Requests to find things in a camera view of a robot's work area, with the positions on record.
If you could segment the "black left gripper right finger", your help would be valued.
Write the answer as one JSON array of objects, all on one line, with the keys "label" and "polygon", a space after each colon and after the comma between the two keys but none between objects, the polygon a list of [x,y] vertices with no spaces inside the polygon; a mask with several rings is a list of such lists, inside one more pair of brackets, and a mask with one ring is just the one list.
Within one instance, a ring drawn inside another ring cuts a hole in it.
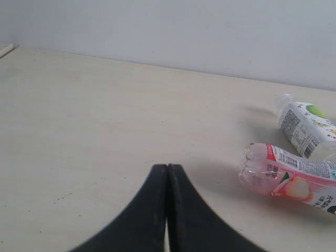
[{"label": "black left gripper right finger", "polygon": [[263,251],[202,199],[183,167],[169,164],[166,217],[170,251]]}]

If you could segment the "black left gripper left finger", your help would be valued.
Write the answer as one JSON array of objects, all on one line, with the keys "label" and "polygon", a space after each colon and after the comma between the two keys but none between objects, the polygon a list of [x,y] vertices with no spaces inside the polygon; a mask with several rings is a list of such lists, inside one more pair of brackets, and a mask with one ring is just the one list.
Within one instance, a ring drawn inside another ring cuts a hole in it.
[{"label": "black left gripper left finger", "polygon": [[167,165],[152,166],[126,208],[72,251],[164,251]]}]

